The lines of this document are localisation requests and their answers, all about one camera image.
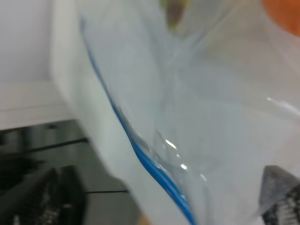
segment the blue zipper seal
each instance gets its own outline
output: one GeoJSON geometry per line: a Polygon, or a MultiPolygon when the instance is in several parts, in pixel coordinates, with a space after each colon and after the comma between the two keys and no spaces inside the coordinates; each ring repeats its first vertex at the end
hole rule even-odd
{"type": "Polygon", "coordinates": [[[85,25],[86,24],[85,24],[84,19],[81,18],[81,20],[80,20],[80,31],[81,31],[81,34],[82,34],[82,37],[83,37],[83,42],[85,44],[90,63],[91,63],[91,65],[92,65],[92,67],[93,67],[93,69],[94,69],[94,71],[97,75],[97,78],[101,82],[101,84],[102,84],[102,86],[103,86],[103,88],[106,92],[106,95],[109,99],[109,102],[112,106],[112,109],[113,109],[114,113],[116,114],[118,120],[120,121],[124,131],[126,132],[128,138],[129,138],[129,141],[132,145],[133,150],[135,151],[135,154],[136,154],[137,158],[139,159],[141,164],[144,166],[144,168],[148,171],[148,173],[150,173],[150,175],[160,184],[160,186],[168,193],[168,195],[178,205],[178,207],[180,208],[182,213],[185,215],[187,220],[190,222],[190,224],[191,225],[197,225],[188,202],[186,201],[185,197],[180,192],[180,190],[177,188],[175,183],[168,177],[168,175],[152,159],[150,159],[143,152],[143,150],[141,150],[141,148],[138,146],[138,144],[134,140],[132,134],[130,133],[126,123],[124,122],[124,119],[123,119],[120,111],[118,110],[118,108],[116,107],[114,101],[110,97],[107,86],[104,83],[104,80],[101,76],[100,70],[98,69],[97,64],[94,60],[94,57],[91,53],[90,47],[89,47],[89,45],[87,43],[87,40],[86,40],[86,37],[84,35],[85,25]]]}

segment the black cable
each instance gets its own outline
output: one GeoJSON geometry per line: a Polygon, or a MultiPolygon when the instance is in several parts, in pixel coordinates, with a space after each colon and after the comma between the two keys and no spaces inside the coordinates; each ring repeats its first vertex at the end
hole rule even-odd
{"type": "Polygon", "coordinates": [[[44,151],[44,150],[48,150],[48,149],[55,149],[55,148],[63,147],[63,146],[70,145],[70,144],[88,143],[88,142],[89,141],[88,141],[87,138],[81,138],[81,139],[77,139],[77,140],[73,140],[73,141],[62,142],[62,143],[58,143],[58,144],[52,144],[52,145],[47,145],[47,146],[43,146],[43,147],[29,149],[25,152],[6,154],[6,155],[3,155],[3,156],[0,156],[0,160],[20,157],[20,156],[24,156],[24,155],[27,155],[27,154],[31,154],[31,153],[35,153],[35,152],[39,152],[39,151],[44,151]]]}
{"type": "Polygon", "coordinates": [[[105,193],[129,193],[128,190],[119,191],[87,191],[86,194],[105,194],[105,193]]]}

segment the ziplock bag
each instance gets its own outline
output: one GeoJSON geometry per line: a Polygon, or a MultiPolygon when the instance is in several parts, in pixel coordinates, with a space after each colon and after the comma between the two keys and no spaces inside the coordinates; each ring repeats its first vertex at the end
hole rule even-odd
{"type": "Polygon", "coordinates": [[[299,38],[260,0],[82,0],[78,10],[133,150],[189,222],[266,223],[299,185],[299,38]]]}

